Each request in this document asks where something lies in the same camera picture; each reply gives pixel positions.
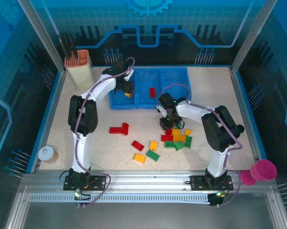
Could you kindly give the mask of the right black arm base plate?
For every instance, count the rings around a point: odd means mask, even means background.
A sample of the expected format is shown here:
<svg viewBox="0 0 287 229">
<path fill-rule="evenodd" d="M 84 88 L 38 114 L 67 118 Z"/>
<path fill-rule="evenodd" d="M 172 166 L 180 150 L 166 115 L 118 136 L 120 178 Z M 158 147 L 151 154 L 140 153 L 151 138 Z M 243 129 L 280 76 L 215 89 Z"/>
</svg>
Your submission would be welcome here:
<svg viewBox="0 0 287 229">
<path fill-rule="evenodd" d="M 234 190 L 231 176 L 224 172 L 219 177 L 213 177 L 206 169 L 203 176 L 190 176 L 190 186 L 192 191 L 232 191 Z"/>
</svg>

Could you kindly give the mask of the aluminium front rail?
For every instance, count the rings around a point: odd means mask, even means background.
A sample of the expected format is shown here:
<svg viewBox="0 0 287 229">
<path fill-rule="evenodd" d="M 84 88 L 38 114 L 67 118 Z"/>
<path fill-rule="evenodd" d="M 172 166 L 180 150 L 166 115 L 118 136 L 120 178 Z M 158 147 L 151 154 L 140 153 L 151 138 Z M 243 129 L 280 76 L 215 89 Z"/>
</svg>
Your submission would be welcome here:
<svg viewBox="0 0 287 229">
<path fill-rule="evenodd" d="M 25 174 L 18 187 L 19 192 L 59 193 L 63 182 L 59 181 L 60 170 L 41 170 Z M 203 170 L 192 171 L 108 171 L 111 181 L 106 193 L 190 193 L 185 182 L 192 175 L 204 175 Z"/>
</svg>

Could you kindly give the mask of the large pink plastic cup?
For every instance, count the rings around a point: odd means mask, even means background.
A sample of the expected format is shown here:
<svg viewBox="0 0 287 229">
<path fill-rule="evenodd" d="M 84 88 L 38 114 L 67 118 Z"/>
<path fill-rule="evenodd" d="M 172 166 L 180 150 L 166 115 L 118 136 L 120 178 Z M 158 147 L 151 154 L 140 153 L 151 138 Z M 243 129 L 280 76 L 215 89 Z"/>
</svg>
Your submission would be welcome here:
<svg viewBox="0 0 287 229">
<path fill-rule="evenodd" d="M 277 177 L 277 168 L 266 159 L 258 160 L 251 168 L 250 175 L 257 181 L 269 181 Z"/>
</svg>

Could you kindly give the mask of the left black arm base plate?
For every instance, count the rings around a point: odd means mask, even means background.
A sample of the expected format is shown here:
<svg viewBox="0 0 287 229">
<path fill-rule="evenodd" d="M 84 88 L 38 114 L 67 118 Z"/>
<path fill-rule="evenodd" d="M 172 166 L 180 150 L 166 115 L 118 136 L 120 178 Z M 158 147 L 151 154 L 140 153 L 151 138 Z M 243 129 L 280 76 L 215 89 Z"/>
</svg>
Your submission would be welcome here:
<svg viewBox="0 0 287 229">
<path fill-rule="evenodd" d="M 106 176 L 93 176 L 88 172 L 78 173 L 72 168 L 63 181 L 63 190 L 66 191 L 104 191 Z"/>
</svg>

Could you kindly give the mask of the left controller board with LED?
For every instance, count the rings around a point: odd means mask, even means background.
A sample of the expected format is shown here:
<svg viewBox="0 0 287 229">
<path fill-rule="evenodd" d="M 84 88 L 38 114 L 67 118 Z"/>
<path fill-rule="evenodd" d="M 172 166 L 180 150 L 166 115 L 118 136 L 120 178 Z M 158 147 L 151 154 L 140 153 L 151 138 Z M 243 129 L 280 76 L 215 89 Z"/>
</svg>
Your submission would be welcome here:
<svg viewBox="0 0 287 229">
<path fill-rule="evenodd" d="M 74 200 L 77 201 L 76 206 L 77 207 L 84 207 L 86 201 L 91 200 L 91 195 L 89 194 L 84 194 L 81 189 L 76 189 L 74 193 Z"/>
</svg>

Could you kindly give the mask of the blue three-compartment plastic tray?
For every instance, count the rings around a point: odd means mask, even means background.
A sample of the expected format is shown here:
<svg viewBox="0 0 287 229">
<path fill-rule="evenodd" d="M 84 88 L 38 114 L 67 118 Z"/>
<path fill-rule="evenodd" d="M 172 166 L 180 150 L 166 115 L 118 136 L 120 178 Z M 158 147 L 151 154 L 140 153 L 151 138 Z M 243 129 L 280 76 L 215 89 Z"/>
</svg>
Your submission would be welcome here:
<svg viewBox="0 0 287 229">
<path fill-rule="evenodd" d="M 189 98 L 191 89 L 188 70 L 185 67 L 136 68 L 130 78 L 134 83 L 135 95 L 124 97 L 124 92 L 109 93 L 112 110 L 155 109 L 160 93 L 169 93 L 174 99 Z M 156 97 L 150 98 L 149 88 L 154 87 Z"/>
</svg>

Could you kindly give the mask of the right controller board with LED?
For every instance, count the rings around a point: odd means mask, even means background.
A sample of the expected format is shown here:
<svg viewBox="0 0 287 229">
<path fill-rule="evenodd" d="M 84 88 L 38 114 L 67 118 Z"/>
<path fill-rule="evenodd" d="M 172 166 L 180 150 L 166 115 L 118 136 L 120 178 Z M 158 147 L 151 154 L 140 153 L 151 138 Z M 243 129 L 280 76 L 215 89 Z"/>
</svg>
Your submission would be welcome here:
<svg viewBox="0 0 287 229">
<path fill-rule="evenodd" d="M 226 196 L 226 191 L 220 191 L 217 193 L 212 193 L 207 195 L 207 199 L 210 206 L 219 206 L 223 203 L 224 197 Z"/>
</svg>

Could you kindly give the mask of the controller board with led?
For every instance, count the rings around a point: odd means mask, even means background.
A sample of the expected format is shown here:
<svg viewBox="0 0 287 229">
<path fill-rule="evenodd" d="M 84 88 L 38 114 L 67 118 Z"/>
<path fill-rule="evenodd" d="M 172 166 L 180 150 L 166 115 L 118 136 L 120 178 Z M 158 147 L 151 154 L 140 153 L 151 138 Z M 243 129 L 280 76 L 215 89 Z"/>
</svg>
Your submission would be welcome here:
<svg viewBox="0 0 287 229">
<path fill-rule="evenodd" d="M 207 195 L 207 199 L 210 206 L 219 206 L 223 203 L 224 197 L 226 196 L 226 191 L 220 191 L 217 193 L 212 193 Z"/>
<path fill-rule="evenodd" d="M 77 207 L 84 207 L 86 201 L 91 200 L 91 195 L 89 194 L 84 194 L 81 189 L 76 189 L 74 193 L 74 200 L 77 201 L 76 206 Z"/>
</svg>

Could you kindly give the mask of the beige orange utensil holder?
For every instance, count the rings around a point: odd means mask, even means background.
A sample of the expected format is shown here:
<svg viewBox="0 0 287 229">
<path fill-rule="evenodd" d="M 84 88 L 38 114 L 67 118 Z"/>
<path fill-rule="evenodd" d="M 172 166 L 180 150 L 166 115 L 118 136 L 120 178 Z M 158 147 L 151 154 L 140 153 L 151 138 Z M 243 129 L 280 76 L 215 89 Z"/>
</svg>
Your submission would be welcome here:
<svg viewBox="0 0 287 229">
<path fill-rule="evenodd" d="M 88 50 L 77 50 L 77 57 L 74 54 L 69 59 L 65 57 L 64 65 L 79 89 L 87 91 L 94 85 L 92 61 Z"/>
</svg>

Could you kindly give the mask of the blue aluminium side rail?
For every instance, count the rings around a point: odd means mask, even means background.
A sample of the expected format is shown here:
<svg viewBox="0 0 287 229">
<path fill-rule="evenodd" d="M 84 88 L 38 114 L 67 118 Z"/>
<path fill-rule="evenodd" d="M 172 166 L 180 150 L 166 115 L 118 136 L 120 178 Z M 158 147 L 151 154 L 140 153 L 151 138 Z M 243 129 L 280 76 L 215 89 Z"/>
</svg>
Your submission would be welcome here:
<svg viewBox="0 0 287 229">
<path fill-rule="evenodd" d="M 26 174 L 35 172 L 38 163 L 38 152 L 41 148 L 47 145 L 48 136 L 50 133 L 51 125 L 55 116 L 56 108 L 62 92 L 63 84 L 67 73 L 57 73 L 52 91 L 44 112 L 44 116 L 38 131 L 38 135 L 32 150 L 31 158 L 29 160 Z"/>
<path fill-rule="evenodd" d="M 254 119 L 253 111 L 251 109 L 244 84 L 242 82 L 239 72 L 233 73 L 231 68 L 228 68 L 230 78 L 235 90 L 236 98 L 240 108 L 241 116 L 243 118 L 246 134 L 251 146 L 254 160 L 267 159 L 267 155 Z"/>
</svg>

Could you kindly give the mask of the white round container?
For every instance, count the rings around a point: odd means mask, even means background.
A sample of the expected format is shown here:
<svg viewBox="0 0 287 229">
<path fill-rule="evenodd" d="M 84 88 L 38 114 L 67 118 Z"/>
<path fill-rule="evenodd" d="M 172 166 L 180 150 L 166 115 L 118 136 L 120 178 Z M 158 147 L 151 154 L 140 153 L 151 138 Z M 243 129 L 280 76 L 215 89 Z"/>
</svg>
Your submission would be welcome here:
<svg viewBox="0 0 287 229">
<path fill-rule="evenodd" d="M 38 158 L 47 164 L 53 164 L 58 160 L 59 154 L 52 146 L 44 146 L 38 151 Z"/>
</svg>

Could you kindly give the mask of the right blue aluminium side rail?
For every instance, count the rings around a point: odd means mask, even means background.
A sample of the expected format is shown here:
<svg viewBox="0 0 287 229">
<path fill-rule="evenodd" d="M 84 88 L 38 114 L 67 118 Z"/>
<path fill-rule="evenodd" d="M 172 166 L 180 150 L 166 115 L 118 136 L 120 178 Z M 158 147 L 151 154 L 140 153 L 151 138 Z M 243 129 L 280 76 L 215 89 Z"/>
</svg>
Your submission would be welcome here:
<svg viewBox="0 0 287 229">
<path fill-rule="evenodd" d="M 235 90 L 236 98 L 240 108 L 241 116 L 243 118 L 246 134 L 251 146 L 254 160 L 267 159 L 267 155 L 254 119 L 253 111 L 251 109 L 244 84 L 242 82 L 239 72 L 233 73 L 231 68 L 228 68 L 230 78 Z"/>
</svg>

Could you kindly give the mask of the left blue aluminium side rail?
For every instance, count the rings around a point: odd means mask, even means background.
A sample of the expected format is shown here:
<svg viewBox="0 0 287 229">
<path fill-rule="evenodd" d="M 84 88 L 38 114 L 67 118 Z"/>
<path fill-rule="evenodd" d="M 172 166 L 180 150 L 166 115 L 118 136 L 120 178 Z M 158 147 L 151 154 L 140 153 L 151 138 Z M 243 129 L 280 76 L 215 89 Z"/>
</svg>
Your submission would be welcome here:
<svg viewBox="0 0 287 229">
<path fill-rule="evenodd" d="M 50 133 L 51 125 L 55 116 L 56 108 L 62 92 L 63 84 L 67 73 L 57 73 L 52 91 L 44 112 L 44 116 L 38 131 L 38 135 L 32 150 L 31 158 L 29 160 L 26 174 L 35 172 L 38 163 L 38 152 L 41 148 L 47 145 L 48 136 Z"/>
</svg>

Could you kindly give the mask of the small pink plastic cup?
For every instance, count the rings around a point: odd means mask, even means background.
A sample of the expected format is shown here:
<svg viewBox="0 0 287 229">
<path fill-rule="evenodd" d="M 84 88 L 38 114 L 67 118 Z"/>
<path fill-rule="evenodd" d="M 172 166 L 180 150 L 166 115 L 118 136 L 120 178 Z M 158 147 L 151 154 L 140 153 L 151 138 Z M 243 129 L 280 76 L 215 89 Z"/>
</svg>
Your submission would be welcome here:
<svg viewBox="0 0 287 229">
<path fill-rule="evenodd" d="M 250 174 L 250 170 L 242 170 L 240 178 L 241 182 L 247 186 L 253 186 L 256 183 L 256 180 Z"/>
</svg>

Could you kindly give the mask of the right aluminium frame post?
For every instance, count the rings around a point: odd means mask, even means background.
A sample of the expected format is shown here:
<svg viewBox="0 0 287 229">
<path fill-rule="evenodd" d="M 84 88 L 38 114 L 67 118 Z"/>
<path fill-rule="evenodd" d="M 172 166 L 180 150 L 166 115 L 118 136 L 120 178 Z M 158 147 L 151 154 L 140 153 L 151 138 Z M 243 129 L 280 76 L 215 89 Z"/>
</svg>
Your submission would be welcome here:
<svg viewBox="0 0 287 229">
<path fill-rule="evenodd" d="M 277 0 L 265 0 L 263 7 L 257 15 L 253 25 L 251 26 L 241 48 L 239 49 L 236 58 L 231 66 L 231 74 L 236 74 L 237 70 L 241 66 L 243 60 L 248 54 L 251 46 L 260 34 L 265 22 L 267 21 L 270 13 L 272 12 Z"/>
</svg>

